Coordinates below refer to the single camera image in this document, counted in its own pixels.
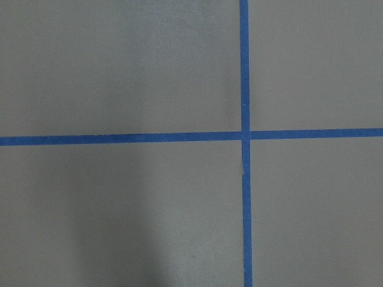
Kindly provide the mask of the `brown paper table cover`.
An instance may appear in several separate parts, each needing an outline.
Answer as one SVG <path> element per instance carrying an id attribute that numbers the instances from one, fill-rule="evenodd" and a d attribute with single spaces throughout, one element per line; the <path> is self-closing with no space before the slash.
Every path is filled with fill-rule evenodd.
<path id="1" fill-rule="evenodd" d="M 381 1 L 2 1 L 2 286 L 381 286 Z"/>

